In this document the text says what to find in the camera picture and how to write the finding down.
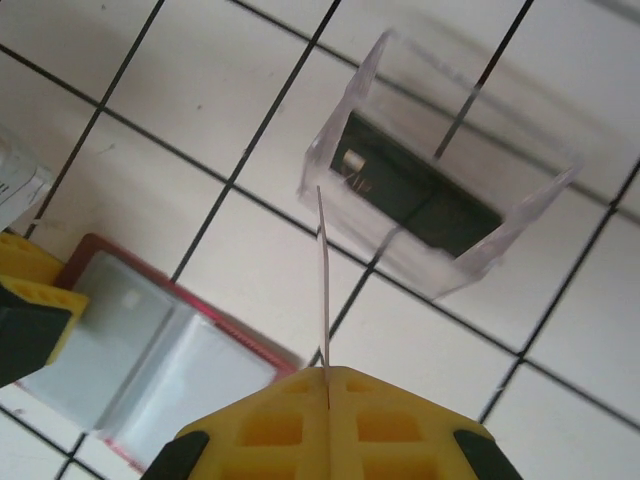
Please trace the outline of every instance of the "tiled floor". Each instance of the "tiled floor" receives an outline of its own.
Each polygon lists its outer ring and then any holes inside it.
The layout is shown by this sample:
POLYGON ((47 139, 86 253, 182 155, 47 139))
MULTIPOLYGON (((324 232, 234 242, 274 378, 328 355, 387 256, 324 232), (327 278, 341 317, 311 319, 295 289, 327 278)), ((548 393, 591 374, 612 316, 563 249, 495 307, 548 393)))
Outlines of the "tiled floor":
MULTIPOLYGON (((486 279, 437 302, 332 232, 333 357, 486 421, 527 479, 632 478, 640 180, 620 193, 640 152, 640 26, 582 0, 529 3, 484 88, 585 151, 579 181, 486 279)), ((105 234, 309 361, 306 147, 386 27, 475 79, 522 6, 0 0, 0 122, 65 173, 39 226, 34 210, 14 227, 62 259, 105 234)), ((0 406, 1 479, 138 477, 18 387, 0 406)))

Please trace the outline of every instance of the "white tile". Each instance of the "white tile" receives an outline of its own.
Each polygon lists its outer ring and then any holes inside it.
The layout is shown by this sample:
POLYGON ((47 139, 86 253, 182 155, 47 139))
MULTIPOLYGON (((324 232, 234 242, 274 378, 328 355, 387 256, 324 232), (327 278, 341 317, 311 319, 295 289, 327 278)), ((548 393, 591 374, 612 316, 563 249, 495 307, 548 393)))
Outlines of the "white tile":
MULTIPOLYGON (((362 270, 330 256, 331 318, 362 270)), ((318 246, 231 192, 180 283, 308 361, 320 339, 318 246)))
POLYGON ((16 385, 0 389, 0 404, 68 451, 82 433, 73 422, 16 385))
POLYGON ((637 175, 633 184, 631 184, 631 188, 622 199, 622 206, 629 208, 640 215, 640 180, 638 180, 637 175))
POLYGON ((247 4, 311 37, 333 3, 332 0, 249 0, 247 4))
POLYGON ((304 47, 227 1, 167 2, 109 106, 229 175, 304 47))
POLYGON ((640 420, 640 229, 613 218, 531 356, 640 420))
POLYGON ((487 428, 523 478, 635 478, 640 434, 528 367, 487 428))
POLYGON ((100 475, 117 480, 137 480, 141 474, 129 462, 115 453, 102 440, 86 438, 76 457, 100 475))
MULTIPOLYGON (((84 101, 0 53, 0 122, 54 174, 69 157, 92 113, 93 107, 84 101)), ((24 233, 38 207, 25 212, 13 227, 24 233)))
POLYGON ((477 417, 511 356, 371 277, 331 342, 334 365, 355 368, 477 417))
POLYGON ((352 0, 340 4, 320 42, 360 61, 383 31, 396 27, 475 81, 521 4, 352 0))
POLYGON ((53 478, 64 457, 0 414, 0 478, 53 478))
MULTIPOLYGON (((318 215, 297 195, 304 154, 354 73, 329 55, 312 52, 238 177, 241 186, 313 229, 318 215)), ((361 258, 372 256, 331 226, 327 230, 329 238, 361 258)))
POLYGON ((603 208, 564 192, 485 278, 439 302, 521 348, 602 215, 603 208))
MULTIPOLYGON (((580 180, 612 198, 640 151, 640 84, 629 81, 640 75, 630 60, 639 42, 636 25, 592 2, 537 0, 483 92, 581 151, 580 180)), ((475 108, 469 119, 548 160, 511 122, 475 108)))
POLYGON ((155 0, 4 0, 0 43, 100 99, 155 0))
POLYGON ((64 473, 64 480, 94 480, 96 477, 87 473, 86 470, 78 467, 77 465, 71 464, 67 471, 64 473))
POLYGON ((64 260, 84 234, 98 233, 171 274, 221 189, 103 115, 32 239, 64 260))

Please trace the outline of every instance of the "clear acrylic box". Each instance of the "clear acrylic box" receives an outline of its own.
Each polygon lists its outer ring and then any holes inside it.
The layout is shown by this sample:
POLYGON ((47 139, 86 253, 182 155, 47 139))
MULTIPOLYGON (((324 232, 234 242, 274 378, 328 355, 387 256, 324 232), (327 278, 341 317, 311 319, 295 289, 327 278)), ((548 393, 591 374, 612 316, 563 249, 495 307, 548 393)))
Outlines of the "clear acrylic box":
POLYGON ((309 147, 298 193, 317 209, 319 185, 328 222, 437 297, 480 280, 581 166, 573 148, 388 30, 309 147), (478 118, 506 122, 543 162, 523 161, 478 118))

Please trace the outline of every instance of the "dark rectangular object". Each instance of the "dark rectangular object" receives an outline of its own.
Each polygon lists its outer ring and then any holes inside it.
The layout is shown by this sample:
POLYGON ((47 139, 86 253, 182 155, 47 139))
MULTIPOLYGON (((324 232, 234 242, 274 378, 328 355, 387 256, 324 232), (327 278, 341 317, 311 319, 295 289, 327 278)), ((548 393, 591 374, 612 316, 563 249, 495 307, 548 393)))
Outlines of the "dark rectangular object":
POLYGON ((331 169, 424 244, 454 257, 502 224, 498 212, 355 112, 331 169))

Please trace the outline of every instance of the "square hole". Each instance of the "square hole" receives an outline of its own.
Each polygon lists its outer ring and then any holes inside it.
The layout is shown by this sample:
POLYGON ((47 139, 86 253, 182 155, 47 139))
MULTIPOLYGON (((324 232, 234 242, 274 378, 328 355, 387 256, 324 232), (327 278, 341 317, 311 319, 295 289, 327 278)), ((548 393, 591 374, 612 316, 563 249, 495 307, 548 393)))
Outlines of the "square hole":
POLYGON ((422 439, 415 418, 408 413, 362 412, 357 422, 361 442, 419 442, 422 439))
POLYGON ((369 458, 362 462, 364 480, 437 480, 429 459, 369 458))
POLYGON ((240 445, 297 445, 302 443, 302 424, 302 415, 299 413, 254 414, 244 425, 240 445))

